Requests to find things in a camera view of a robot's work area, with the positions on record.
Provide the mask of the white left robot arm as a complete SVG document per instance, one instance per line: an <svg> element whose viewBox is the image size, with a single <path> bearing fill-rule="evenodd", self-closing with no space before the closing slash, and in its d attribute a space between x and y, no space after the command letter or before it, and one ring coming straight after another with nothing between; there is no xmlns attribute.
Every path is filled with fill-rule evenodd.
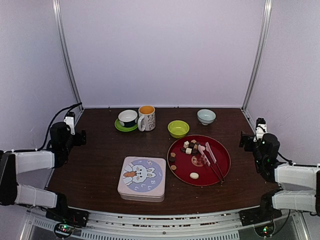
<svg viewBox="0 0 320 240"><path fill-rule="evenodd" d="M0 153L0 204L52 209L61 222L72 218L67 198L45 189L53 169L67 163L73 147L86 144L86 132L76 131L76 114L69 111L63 121L48 129L44 148L9 150Z"/></svg>

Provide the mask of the pink plastic scoop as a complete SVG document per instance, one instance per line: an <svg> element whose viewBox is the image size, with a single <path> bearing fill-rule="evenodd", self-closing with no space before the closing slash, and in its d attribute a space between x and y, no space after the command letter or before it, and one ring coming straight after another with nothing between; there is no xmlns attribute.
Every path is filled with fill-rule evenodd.
<svg viewBox="0 0 320 240"><path fill-rule="evenodd" d="M225 177L221 171L218 161L213 153L213 150L209 144L206 142L205 145L199 144L197 147L201 157L205 160L206 164L211 168L211 170L218 177L221 184L225 182Z"/></svg>

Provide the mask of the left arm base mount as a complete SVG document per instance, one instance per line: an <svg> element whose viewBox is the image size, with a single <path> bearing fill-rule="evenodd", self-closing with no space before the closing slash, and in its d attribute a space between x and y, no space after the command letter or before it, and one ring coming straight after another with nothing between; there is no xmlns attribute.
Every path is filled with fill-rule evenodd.
<svg viewBox="0 0 320 240"><path fill-rule="evenodd" d="M62 193L57 193L56 205L53 208L45 209L45 217L56 221L53 227L53 233L59 239L69 238L76 228L87 226L89 212L70 208L67 203L67 197Z"/></svg>

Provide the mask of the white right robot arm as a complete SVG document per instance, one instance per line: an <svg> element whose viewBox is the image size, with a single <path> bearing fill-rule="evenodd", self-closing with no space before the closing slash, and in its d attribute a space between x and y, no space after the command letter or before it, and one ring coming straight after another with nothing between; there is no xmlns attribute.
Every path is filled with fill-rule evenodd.
<svg viewBox="0 0 320 240"><path fill-rule="evenodd" d="M239 146L252 153L257 173L266 182L278 184L278 189L261 196L259 207L241 213L246 220L277 218L282 210L320 214L320 166L297 164L285 158L279 152L280 145L261 117L256 120L253 135L240 135Z"/></svg>

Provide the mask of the silver compartment tin box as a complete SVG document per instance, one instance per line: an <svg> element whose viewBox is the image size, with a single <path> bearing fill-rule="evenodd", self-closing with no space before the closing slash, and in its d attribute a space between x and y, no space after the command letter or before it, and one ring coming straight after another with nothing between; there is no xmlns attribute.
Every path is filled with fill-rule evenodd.
<svg viewBox="0 0 320 240"><path fill-rule="evenodd" d="M140 194L119 194L120 197L124 200L129 201L140 201L140 202L153 202L153 203L160 203L164 201L165 194L159 196L151 196L151 195L140 195Z"/></svg>

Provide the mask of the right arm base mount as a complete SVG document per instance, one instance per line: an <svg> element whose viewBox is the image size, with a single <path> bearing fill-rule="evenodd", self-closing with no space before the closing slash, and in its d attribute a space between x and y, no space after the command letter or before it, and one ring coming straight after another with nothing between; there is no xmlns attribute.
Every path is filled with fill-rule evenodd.
<svg viewBox="0 0 320 240"><path fill-rule="evenodd" d="M275 209L272 201L278 191L272 190L263 194L258 207L239 211L242 226L254 225L255 233L259 237L272 237L276 233L275 219L282 216L282 211Z"/></svg>

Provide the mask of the tin lid with rabbit picture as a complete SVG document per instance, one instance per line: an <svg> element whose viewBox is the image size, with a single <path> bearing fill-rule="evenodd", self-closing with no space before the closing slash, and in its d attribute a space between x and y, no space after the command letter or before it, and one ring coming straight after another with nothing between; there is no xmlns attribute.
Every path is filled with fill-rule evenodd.
<svg viewBox="0 0 320 240"><path fill-rule="evenodd" d="M145 196L165 194L166 164L163 158L126 157L120 172L118 193Z"/></svg>

